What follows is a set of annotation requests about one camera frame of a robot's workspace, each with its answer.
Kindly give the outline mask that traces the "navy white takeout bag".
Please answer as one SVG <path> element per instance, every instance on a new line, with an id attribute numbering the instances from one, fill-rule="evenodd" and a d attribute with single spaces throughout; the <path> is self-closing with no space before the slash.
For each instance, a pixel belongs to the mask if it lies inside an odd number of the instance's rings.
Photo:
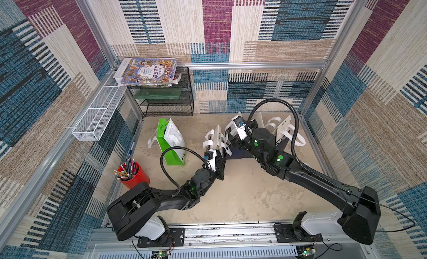
<path id="1" fill-rule="evenodd" d="M 206 151 L 217 150 L 223 157 L 232 156 L 232 151 L 226 144 L 226 137 L 221 132 L 221 127 L 219 125 L 207 132 L 202 147 Z"/>
<path id="2" fill-rule="evenodd" d="M 292 118 L 288 115 L 278 126 L 276 131 L 276 144 L 279 146 L 283 141 L 292 141 L 295 132 L 295 126 L 291 124 Z M 303 147 L 306 145 L 305 138 L 298 132 L 296 135 L 295 146 Z"/>
<path id="3" fill-rule="evenodd" d="M 234 119 L 236 119 L 237 116 L 231 119 L 224 131 L 226 144 L 229 146 L 229 149 L 232 152 L 232 155 L 228 156 L 229 160 L 241 160 L 243 158 L 252 157 L 252 155 L 242 145 L 240 136 L 238 134 L 237 125 L 234 122 Z"/>
<path id="4" fill-rule="evenodd" d="M 259 128 L 266 128 L 272 134 L 276 134 L 278 126 L 282 123 L 280 117 L 272 117 L 265 122 L 261 112 L 255 116 L 255 121 Z"/>

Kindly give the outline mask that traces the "green white takeout bag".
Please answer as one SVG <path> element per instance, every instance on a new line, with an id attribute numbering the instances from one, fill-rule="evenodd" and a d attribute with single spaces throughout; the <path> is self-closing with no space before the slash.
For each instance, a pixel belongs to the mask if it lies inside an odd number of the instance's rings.
<path id="1" fill-rule="evenodd" d="M 157 142 L 161 152 L 164 152 L 170 147 L 184 147 L 185 141 L 177 126 L 172 119 L 159 119 L 157 129 L 154 131 L 151 138 L 148 140 L 148 148 Z M 185 151 L 172 150 L 164 155 L 164 161 L 168 166 L 182 166 L 185 164 Z"/>

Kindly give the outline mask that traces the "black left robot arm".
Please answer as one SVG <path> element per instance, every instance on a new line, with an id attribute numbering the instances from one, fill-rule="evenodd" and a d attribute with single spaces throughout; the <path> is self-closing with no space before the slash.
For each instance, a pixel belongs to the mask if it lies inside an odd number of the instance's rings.
<path id="1" fill-rule="evenodd" d="M 119 241 L 136 235 L 158 211 L 188 210 L 200 202 L 216 180 L 223 180 L 226 156 L 217 150 L 205 152 L 202 168 L 176 190 L 158 190 L 141 182 L 107 208 Z"/>

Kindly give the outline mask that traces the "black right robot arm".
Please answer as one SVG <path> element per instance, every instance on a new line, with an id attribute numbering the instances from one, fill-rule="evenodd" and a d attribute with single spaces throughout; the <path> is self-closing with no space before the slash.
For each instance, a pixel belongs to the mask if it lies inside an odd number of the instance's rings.
<path id="1" fill-rule="evenodd" d="M 298 184 L 337 207 L 342 212 L 338 224 L 351 239 L 365 245 L 373 243 L 381 216 L 376 190 L 341 183 L 302 165 L 292 154 L 276 148 L 275 136 L 269 130 L 245 126 L 244 119 L 235 116 L 226 127 L 226 140 L 248 151 L 268 174 Z"/>

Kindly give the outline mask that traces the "red pencil cup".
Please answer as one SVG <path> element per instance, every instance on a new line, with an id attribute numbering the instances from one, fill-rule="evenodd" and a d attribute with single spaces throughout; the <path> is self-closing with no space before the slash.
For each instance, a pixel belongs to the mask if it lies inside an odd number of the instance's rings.
<path id="1" fill-rule="evenodd" d="M 140 183 L 150 184 L 150 178 L 142 167 L 133 159 L 129 158 L 113 173 L 127 189 L 132 189 Z"/>

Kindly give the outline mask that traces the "green folder on shelf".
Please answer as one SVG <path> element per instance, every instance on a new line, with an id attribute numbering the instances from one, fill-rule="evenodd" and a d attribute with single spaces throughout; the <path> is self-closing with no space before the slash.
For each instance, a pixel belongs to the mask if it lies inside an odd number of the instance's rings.
<path id="1" fill-rule="evenodd" d="M 182 90 L 174 88 L 141 89 L 133 97 L 138 100 L 179 99 Z"/>

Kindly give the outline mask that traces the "colourful picture book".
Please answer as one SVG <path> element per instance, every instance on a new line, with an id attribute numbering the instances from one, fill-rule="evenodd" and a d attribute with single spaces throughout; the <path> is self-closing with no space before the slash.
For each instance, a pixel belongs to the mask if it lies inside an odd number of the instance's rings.
<path id="1" fill-rule="evenodd" d="M 113 76 L 118 85 L 167 87 L 181 77 L 175 58 L 125 58 Z"/>

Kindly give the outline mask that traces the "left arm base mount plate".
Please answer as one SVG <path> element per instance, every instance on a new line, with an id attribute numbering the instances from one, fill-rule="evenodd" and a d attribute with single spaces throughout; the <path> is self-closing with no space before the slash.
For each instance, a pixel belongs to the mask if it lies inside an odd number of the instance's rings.
<path id="1" fill-rule="evenodd" d="M 138 238 L 138 248 L 169 247 L 174 243 L 175 247 L 184 245 L 185 228 L 176 227 L 166 230 L 157 240 L 152 241 L 148 237 Z"/>

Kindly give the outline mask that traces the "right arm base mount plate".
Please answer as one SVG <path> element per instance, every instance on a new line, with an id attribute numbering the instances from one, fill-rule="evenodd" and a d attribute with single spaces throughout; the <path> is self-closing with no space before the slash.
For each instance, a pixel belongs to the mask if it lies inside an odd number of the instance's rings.
<path id="1" fill-rule="evenodd" d="M 311 235 L 302 227 L 302 219 L 307 214 L 306 211 L 299 212 L 292 224 L 274 223 L 273 229 L 278 243 L 312 242 L 317 243 L 323 240 L 322 235 Z"/>

